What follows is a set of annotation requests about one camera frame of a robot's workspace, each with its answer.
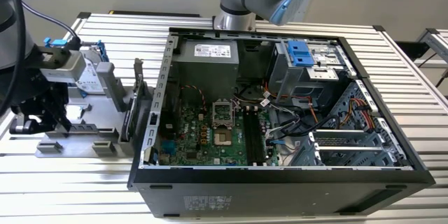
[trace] side panel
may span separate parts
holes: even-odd
[[[375,183],[136,186],[156,217],[367,215],[421,189]]]

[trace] barcode label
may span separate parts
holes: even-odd
[[[197,44],[195,46],[195,56],[231,58],[231,46]]]

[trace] power supply label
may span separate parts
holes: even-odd
[[[195,56],[231,58],[231,46],[197,44],[195,46]]]
[[[228,210],[232,196],[184,196],[187,210]]]

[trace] slotted aluminum surface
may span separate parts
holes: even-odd
[[[144,75],[156,84],[168,28],[211,28],[209,18],[147,17],[92,14],[73,28],[84,41],[105,43],[115,74],[133,83],[133,58],[144,59]],[[203,223],[448,223],[448,115],[437,94],[409,67],[403,55],[371,26],[291,23],[276,27],[257,23],[260,32],[344,36],[371,75],[384,101],[437,184],[367,217],[205,218],[173,222]],[[139,193],[127,190],[131,159],[45,158],[33,156],[40,136],[11,137],[12,115],[0,125],[0,208],[7,222],[133,222],[155,219]]]

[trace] chip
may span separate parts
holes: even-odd
[[[196,152],[187,152],[187,159],[196,159],[197,153]]]

